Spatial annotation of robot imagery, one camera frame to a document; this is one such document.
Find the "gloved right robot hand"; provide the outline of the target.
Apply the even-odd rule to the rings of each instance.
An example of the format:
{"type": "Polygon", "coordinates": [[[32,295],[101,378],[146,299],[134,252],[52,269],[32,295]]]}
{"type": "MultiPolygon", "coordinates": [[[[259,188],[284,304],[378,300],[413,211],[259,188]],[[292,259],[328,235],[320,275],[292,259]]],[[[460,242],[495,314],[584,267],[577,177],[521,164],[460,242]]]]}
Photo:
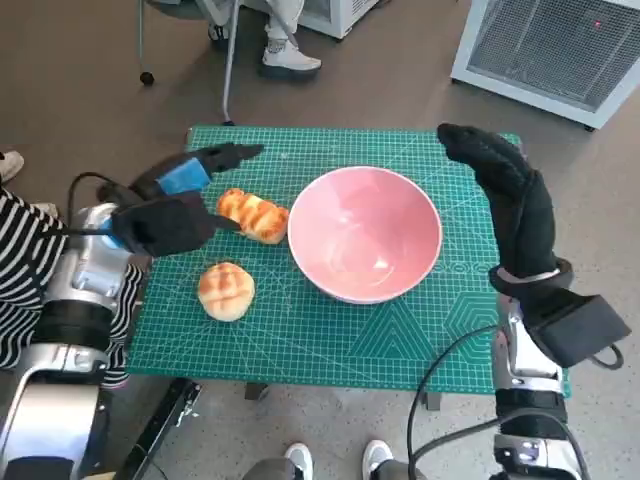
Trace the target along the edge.
{"type": "Polygon", "coordinates": [[[518,279],[555,272],[552,200],[521,149],[472,126],[442,123],[436,133],[447,157],[474,171],[489,201],[499,267],[518,279]]]}

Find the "bare left robot hand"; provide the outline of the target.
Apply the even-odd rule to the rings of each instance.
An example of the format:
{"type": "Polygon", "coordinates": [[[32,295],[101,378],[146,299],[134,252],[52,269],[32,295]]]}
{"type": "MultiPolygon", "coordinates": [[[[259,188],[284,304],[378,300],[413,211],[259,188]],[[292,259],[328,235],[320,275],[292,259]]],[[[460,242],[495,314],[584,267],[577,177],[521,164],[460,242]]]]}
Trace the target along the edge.
{"type": "Polygon", "coordinates": [[[207,236],[217,229],[240,231],[238,222],[210,213],[201,192],[214,176],[239,168],[263,151],[261,144],[223,143],[162,160],[130,185],[145,202],[133,221],[134,230],[152,239],[180,232],[207,236]]]}

